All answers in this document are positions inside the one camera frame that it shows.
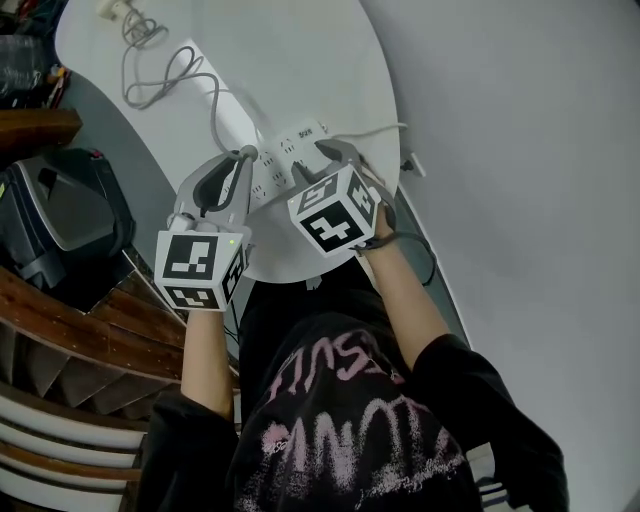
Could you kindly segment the white power strip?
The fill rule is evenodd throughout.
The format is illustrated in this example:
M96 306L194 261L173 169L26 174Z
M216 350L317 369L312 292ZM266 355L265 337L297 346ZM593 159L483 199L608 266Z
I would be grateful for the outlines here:
M287 128L258 146L254 163L249 211L253 212L295 187L292 168L295 162L318 173L330 160L316 147L318 140L328 137L326 127L313 118Z

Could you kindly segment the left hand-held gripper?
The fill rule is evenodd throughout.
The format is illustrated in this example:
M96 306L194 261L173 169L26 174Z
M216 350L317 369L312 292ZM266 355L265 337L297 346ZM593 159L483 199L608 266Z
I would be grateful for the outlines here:
M158 233L154 283L178 310L224 312L249 267L252 159L218 155L180 185Z

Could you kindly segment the black and grey machine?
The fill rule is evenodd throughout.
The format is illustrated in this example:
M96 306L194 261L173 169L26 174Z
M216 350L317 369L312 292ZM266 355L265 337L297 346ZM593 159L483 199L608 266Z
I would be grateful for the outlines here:
M50 151L0 172L0 266L83 313L127 275L134 230L97 150Z

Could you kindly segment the cream hair dryer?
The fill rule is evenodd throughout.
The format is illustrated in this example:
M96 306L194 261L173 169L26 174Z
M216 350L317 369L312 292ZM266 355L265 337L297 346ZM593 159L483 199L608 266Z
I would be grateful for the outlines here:
M96 13L103 19L124 21L132 9L130 0L99 0Z

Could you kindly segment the plastic-wrapped pallet load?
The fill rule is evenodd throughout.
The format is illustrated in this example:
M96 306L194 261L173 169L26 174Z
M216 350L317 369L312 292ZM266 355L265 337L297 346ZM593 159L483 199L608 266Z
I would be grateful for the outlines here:
M0 110L40 107L50 67L40 38L0 35Z

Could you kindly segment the person's left forearm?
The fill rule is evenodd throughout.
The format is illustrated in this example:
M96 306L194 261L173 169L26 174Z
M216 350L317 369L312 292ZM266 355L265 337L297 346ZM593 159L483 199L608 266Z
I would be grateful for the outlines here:
M189 313L181 393L228 421L234 419L232 373L220 312L192 310Z

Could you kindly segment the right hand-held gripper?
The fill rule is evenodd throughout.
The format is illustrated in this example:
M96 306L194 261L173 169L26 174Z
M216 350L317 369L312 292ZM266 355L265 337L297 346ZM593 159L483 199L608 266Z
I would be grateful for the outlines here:
M378 176L365 166L355 146L338 139L320 139L316 148L339 164L312 171L293 164L295 186L302 189L288 200L293 225L324 257L363 248L373 239L377 212L395 225L395 200Z

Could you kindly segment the red and black tool pile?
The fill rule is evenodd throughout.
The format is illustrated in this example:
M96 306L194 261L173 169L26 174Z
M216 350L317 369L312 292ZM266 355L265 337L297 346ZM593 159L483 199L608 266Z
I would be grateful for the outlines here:
M49 34L57 26L68 0L19 0L18 33Z

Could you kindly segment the person's black printed shirt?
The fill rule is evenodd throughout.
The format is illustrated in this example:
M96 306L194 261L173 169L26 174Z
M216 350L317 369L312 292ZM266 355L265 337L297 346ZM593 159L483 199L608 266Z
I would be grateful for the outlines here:
M153 406L136 512L569 512L563 454L452 334L404 362L349 262L254 286L243 426L178 392Z

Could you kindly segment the person's right forearm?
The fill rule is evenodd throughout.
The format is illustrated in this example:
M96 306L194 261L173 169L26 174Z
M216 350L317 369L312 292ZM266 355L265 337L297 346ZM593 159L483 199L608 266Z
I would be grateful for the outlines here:
M413 370L424 349L450 329L396 241L366 250L399 350Z

